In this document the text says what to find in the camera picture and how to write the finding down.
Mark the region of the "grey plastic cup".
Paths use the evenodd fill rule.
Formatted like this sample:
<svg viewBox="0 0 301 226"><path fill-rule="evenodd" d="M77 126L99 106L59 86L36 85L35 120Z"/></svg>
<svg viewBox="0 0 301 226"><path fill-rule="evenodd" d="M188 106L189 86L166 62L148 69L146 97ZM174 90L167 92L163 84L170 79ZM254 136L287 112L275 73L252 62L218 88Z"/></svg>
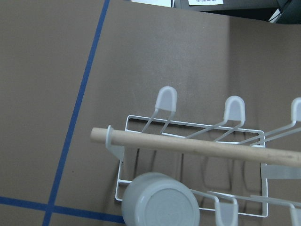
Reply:
<svg viewBox="0 0 301 226"><path fill-rule="evenodd" d="M127 226L198 226L200 212L192 191L157 172L136 177L125 189L121 211Z"/></svg>

